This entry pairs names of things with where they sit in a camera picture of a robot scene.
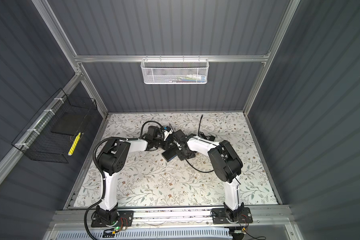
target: leaf pattern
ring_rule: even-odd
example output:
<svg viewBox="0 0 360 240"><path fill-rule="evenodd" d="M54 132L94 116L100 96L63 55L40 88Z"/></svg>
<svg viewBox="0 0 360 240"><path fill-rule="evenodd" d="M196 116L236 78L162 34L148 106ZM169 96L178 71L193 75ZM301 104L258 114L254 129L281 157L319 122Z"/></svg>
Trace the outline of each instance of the leaf pattern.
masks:
<svg viewBox="0 0 360 240"><path fill-rule="evenodd" d="M213 135L215 141L227 140L241 158L243 168L239 181L240 197L246 205L277 204L267 175L254 146L242 113L203 113L200 131ZM145 121L155 120L163 126L169 123L185 134L197 133L201 113L113 114L103 139L110 136L137 137ZM151 123L146 124L144 132ZM117 185L119 206L222 205L224 187L215 173L200 173L178 157L166 162L163 150L134 152L128 155L120 171ZM212 169L208 157L196 154L189 160L196 168ZM101 195L100 173L91 163L74 207L88 207Z"/></svg>

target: black mounting plate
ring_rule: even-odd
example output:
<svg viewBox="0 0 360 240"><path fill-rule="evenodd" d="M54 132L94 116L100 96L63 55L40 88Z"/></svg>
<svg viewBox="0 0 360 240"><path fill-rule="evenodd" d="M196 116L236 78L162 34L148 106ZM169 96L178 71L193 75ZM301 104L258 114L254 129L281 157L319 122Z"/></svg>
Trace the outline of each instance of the black mounting plate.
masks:
<svg viewBox="0 0 360 240"><path fill-rule="evenodd" d="M133 211L117 211L119 213L119 221L116 223L116 225L114 227L121 227L121 221L120 221L120 218L125 218L127 219L127 227L130 227L132 226L132 220L133 220ZM96 220L92 220L92 223L91 223L91 227L107 227L106 225L102 224L100 222L100 219L96 219Z"/></svg>
<svg viewBox="0 0 360 240"><path fill-rule="evenodd" d="M218 208L212 209L212 212L215 212L215 216L213 217L213 224L227 224L230 223L225 217L225 209ZM251 210L248 207L245 207L243 211L239 214L239 223L253 223Z"/></svg>

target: white cable tray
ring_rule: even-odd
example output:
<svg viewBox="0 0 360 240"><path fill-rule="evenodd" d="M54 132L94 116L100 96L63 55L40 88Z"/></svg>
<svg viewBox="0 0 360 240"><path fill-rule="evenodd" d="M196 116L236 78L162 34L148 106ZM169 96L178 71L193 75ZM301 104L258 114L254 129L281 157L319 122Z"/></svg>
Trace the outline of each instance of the white cable tray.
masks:
<svg viewBox="0 0 360 240"><path fill-rule="evenodd" d="M163 62L141 61L145 84L206 84L209 62L179 61Z"/></svg>
<svg viewBox="0 0 360 240"><path fill-rule="evenodd" d="M148 239L232 239L229 229L224 227L191 227L191 228L128 228L115 234L114 237L102 237L104 229L91 230L97 239L126 239L126 240L148 240ZM91 240L85 230L63 230L59 231L56 240L77 239Z"/></svg>

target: gray corrugated wall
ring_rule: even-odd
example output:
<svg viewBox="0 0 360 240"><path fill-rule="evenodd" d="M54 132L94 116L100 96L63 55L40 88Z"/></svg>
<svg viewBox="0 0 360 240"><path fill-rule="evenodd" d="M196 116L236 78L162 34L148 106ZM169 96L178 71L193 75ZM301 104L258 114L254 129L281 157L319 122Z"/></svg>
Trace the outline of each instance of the gray corrugated wall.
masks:
<svg viewBox="0 0 360 240"><path fill-rule="evenodd" d="M74 71L31 1L0 1L0 160Z"/></svg>
<svg viewBox="0 0 360 240"><path fill-rule="evenodd" d="M0 1L0 161L26 123L73 75L33 3ZM72 94L88 97L81 84ZM0 239L43 237L71 191L101 120L98 114L69 164L20 159L0 185Z"/></svg>
<svg viewBox="0 0 360 240"><path fill-rule="evenodd" d="M49 1L78 55L266 54L287 3Z"/></svg>
<svg viewBox="0 0 360 240"><path fill-rule="evenodd" d="M288 0L49 1L78 55L263 55ZM109 112L242 110L260 63L208 83L146 85L137 63L84 63Z"/></svg>
<svg viewBox="0 0 360 240"><path fill-rule="evenodd" d="M109 112L242 110L261 63L210 63L207 84L144 84L139 63L84 63Z"/></svg>
<svg viewBox="0 0 360 240"><path fill-rule="evenodd" d="M296 14L250 122L305 239L360 239L360 0Z"/></svg>

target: red wire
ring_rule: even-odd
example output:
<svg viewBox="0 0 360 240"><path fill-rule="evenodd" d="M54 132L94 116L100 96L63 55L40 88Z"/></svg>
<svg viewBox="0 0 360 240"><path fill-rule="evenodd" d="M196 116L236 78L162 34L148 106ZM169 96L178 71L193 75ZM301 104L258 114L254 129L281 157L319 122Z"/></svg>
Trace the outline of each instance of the red wire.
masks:
<svg viewBox="0 0 360 240"><path fill-rule="evenodd" d="M244 220L245 224L247 225L245 228L247 228L247 227L249 226L249 224L247 223L247 221L246 221L245 219L243 219L243 220Z"/></svg>
<svg viewBox="0 0 360 240"><path fill-rule="evenodd" d="M127 222L127 226L128 226L128 220L127 220L125 217L121 217L121 218L124 218L124 219L125 219L125 221Z"/></svg>

